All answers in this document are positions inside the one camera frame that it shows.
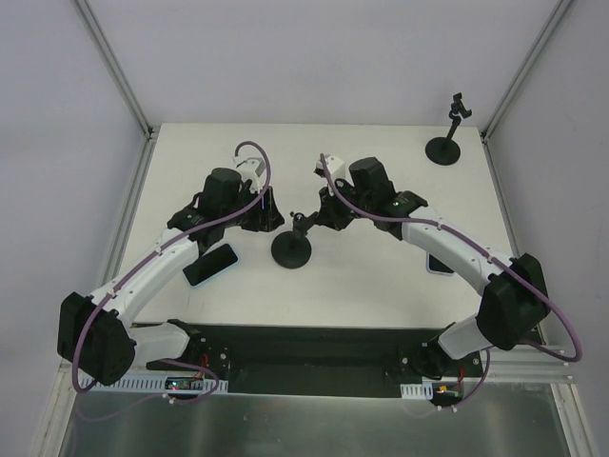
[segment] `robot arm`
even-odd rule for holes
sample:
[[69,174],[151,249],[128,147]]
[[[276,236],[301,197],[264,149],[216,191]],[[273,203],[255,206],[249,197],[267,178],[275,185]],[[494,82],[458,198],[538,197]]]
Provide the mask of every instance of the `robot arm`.
[[[477,314],[449,326],[409,357],[409,365],[421,375],[441,377],[453,361],[484,348],[495,346],[509,350],[547,316],[549,309],[544,303],[489,262],[487,256],[442,229],[442,225],[455,226],[429,207],[424,199],[408,190],[395,191],[383,164],[375,157],[358,160],[349,167],[353,185],[339,176],[339,173],[344,175],[343,161],[331,156],[325,161],[338,190],[348,202],[379,216],[411,220],[403,223],[374,221],[377,229],[427,251],[457,272],[481,297]],[[321,161],[318,161],[315,173],[324,175]],[[320,199],[315,225],[341,230],[353,219],[361,217],[343,204],[329,186],[320,190]],[[492,248],[486,251],[547,296],[537,259],[529,254],[515,259]]]
[[[131,326],[149,300],[175,274],[220,241],[225,229],[239,226],[250,231],[272,231],[284,222],[269,188],[261,203],[242,216],[215,227],[193,230],[252,202],[263,188],[264,171],[265,163],[255,157],[236,162],[236,169],[213,170],[203,191],[171,217],[167,229],[132,266],[87,297],[76,292],[68,296],[61,306],[58,353],[72,362],[85,322],[109,295],[112,299],[93,321],[81,351],[79,368],[85,373],[109,386],[131,366],[144,366],[155,360],[179,359],[199,365],[204,350],[196,329],[178,320],[146,328]],[[179,235],[184,236],[168,244]],[[133,267],[154,252],[158,255],[133,274],[137,269]],[[125,283],[115,291],[115,285],[122,281]]]

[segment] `purple cable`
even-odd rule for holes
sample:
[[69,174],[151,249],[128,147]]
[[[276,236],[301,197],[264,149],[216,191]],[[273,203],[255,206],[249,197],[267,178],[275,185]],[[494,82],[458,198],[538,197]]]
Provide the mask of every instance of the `purple cable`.
[[455,228],[445,226],[444,224],[440,224],[437,221],[434,221],[432,219],[419,219],[419,218],[410,218],[410,217],[385,217],[385,216],[379,216],[377,214],[372,214],[371,212],[367,212],[367,211],[364,211],[363,209],[356,207],[351,202],[349,202],[346,198],[344,198],[343,195],[339,192],[336,184],[334,182],[332,182],[332,176],[330,175],[330,172],[327,169],[327,163],[325,162],[325,156],[323,154],[320,154],[320,157],[321,157],[321,161],[322,161],[322,167],[324,167],[325,180],[327,181],[328,185],[332,189],[332,192],[349,209],[351,209],[351,210],[357,212],[358,214],[360,214],[361,216],[371,219],[373,221],[390,222],[390,223],[392,222],[392,223],[401,223],[401,224],[403,224],[403,223],[427,224],[428,226],[433,226],[437,229],[446,230],[448,233],[451,233],[452,235],[456,236],[457,238],[462,240],[466,245],[470,246],[471,248],[473,248],[477,252],[479,252],[481,255],[486,257],[488,261],[492,262],[497,267],[501,268],[503,271],[505,271],[507,274],[509,274],[521,286],[523,286],[529,292],[531,292],[533,295],[535,295],[535,297],[538,300],[543,302],[546,306],[548,306],[556,314],[556,316],[559,318],[560,322],[564,325],[564,328],[567,330],[567,333],[569,334],[569,338],[571,338],[571,342],[573,343],[573,347],[575,349],[575,355],[568,356],[568,355],[560,354],[558,352],[555,352],[552,349],[549,349],[549,348],[546,348],[546,347],[540,345],[539,343],[535,343],[535,342],[529,341],[529,340],[523,340],[522,342],[525,343],[526,345],[529,345],[535,349],[538,349],[541,352],[551,355],[552,357],[560,359],[564,362],[578,362],[579,360],[581,360],[581,357],[583,356],[583,349],[581,347],[581,341],[580,341],[578,334],[575,331],[575,328],[567,319],[567,316],[560,310],[560,308],[554,302],[552,302],[552,300],[550,300],[548,297],[543,295],[540,291],[538,291],[536,288],[531,286],[529,283],[524,281],[524,279],[522,279],[514,270],[512,270],[510,267],[508,267],[506,264],[504,264],[499,259],[496,259],[495,257],[491,256],[491,254],[489,252],[487,252],[486,249],[484,249],[478,243],[471,240],[470,238],[468,238],[467,236],[465,236],[463,233],[456,230]]
[[[203,399],[207,398],[209,395],[211,395],[213,392],[215,392],[216,390],[218,390],[218,387],[220,386],[220,379],[218,379],[218,376],[216,376],[216,373],[214,373],[213,371],[211,371],[210,369],[204,368],[204,367],[197,367],[196,365],[191,365],[191,364],[184,364],[182,362],[177,362],[175,360],[170,360],[170,359],[163,359],[161,362],[164,362],[166,364],[170,364],[170,365],[174,365],[175,367],[181,367],[181,368],[188,368],[188,369],[195,369],[197,371],[202,371],[203,373],[208,374],[209,376],[211,376],[211,378],[215,381],[213,387],[206,393],[202,393],[201,395],[198,395],[196,398],[190,399],[190,400],[180,400],[178,398],[173,398],[174,403],[177,403],[178,405],[190,405],[193,403],[197,403],[202,401]],[[153,398],[165,398],[163,395],[159,396],[158,393],[153,393],[151,395],[148,395],[140,400],[138,400],[137,402],[129,405],[128,407],[125,407],[123,409],[121,409],[120,411],[115,411],[112,412],[111,414],[108,414],[106,416],[100,416],[100,417],[87,417],[86,415],[84,415],[80,409],[78,407],[76,407],[76,415],[78,416],[79,419],[85,421],[85,422],[89,422],[89,423],[99,423],[99,422],[104,422],[107,421],[109,419],[113,419],[115,417],[118,417],[120,415],[125,414],[126,412],[131,411],[132,409],[134,409],[135,407],[140,406],[141,404],[152,400]],[[71,441],[71,447],[72,450],[70,452],[70,457],[74,457],[76,455],[76,447],[78,445],[78,439],[77,439],[77,430],[76,430],[76,423],[72,423],[72,441]]]
[[[270,186],[270,176],[271,176],[271,170],[270,170],[270,161],[268,160],[268,156],[266,155],[266,152],[264,149],[262,149],[257,143],[254,143],[253,141],[244,141],[243,143],[240,143],[237,148],[235,149],[235,157],[237,155],[239,155],[239,150],[244,147],[244,146],[252,146],[253,148],[257,149],[260,154],[263,156],[263,159],[265,161],[265,165],[266,165],[266,179],[265,179],[265,184],[263,185],[263,188],[261,189],[260,193],[256,196],[256,198],[254,198],[250,203],[248,203],[247,205],[245,205],[243,208],[232,212],[226,216],[223,216],[219,219],[216,219],[214,221],[209,221],[209,222],[205,222],[197,227],[193,227],[183,233],[180,233],[179,235],[171,238],[169,241],[167,241],[166,243],[164,243],[163,245],[161,245],[161,251],[167,249],[168,247],[170,247],[171,245],[173,245],[174,243],[180,241],[183,238],[186,238],[187,236],[189,236],[191,233],[194,233],[196,231],[199,230],[203,230],[203,229],[208,229],[210,227],[214,227],[214,226],[218,226],[220,224],[223,224],[224,222],[228,222],[236,217],[239,217],[243,214],[245,214],[246,212],[248,212],[250,209],[254,208],[256,205],[258,205],[258,203],[260,203],[260,201],[263,199],[263,197],[265,196],[265,193],[268,191],[268,188]],[[157,255],[159,255],[159,253],[157,251],[153,251],[151,252],[148,256],[146,256],[140,263],[138,263],[134,268],[132,268],[124,277],[123,279],[121,279],[116,286],[114,286],[114,292],[117,292],[118,290],[120,290],[121,288],[123,288],[123,286],[133,277],[135,276],[148,262],[150,262],[153,258],[155,258]],[[87,337],[87,333],[91,328],[91,325],[93,324],[93,321],[95,320],[95,318],[99,315],[99,313],[102,311],[102,309],[104,308],[105,305],[108,304],[108,302],[112,299],[112,295],[110,293],[106,294],[104,296],[104,298],[102,298],[102,300],[99,302],[99,304],[97,305],[97,307],[95,307],[95,309],[93,310],[93,312],[91,313],[91,315],[88,317],[87,321],[85,322],[85,324],[83,325],[83,329],[80,332],[80,335],[78,336],[78,341],[76,342],[76,348],[74,350],[74,357],[72,359],[72,385],[74,386],[74,390],[76,390],[77,393],[86,393],[89,392],[93,386],[95,386],[96,382],[92,381],[88,386],[85,387],[81,387],[79,382],[78,382],[78,364],[80,362],[80,355],[81,352],[83,350],[83,345],[85,343],[85,338]]]
[[464,404],[469,402],[471,398],[478,392],[478,390],[480,390],[480,388],[484,384],[484,381],[486,381],[488,372],[491,369],[491,351],[490,349],[485,349],[484,352],[486,353],[486,363],[484,364],[484,371],[482,372],[482,377],[480,378],[476,386],[472,388],[471,392],[465,395],[463,399],[457,404],[458,407],[462,407]]

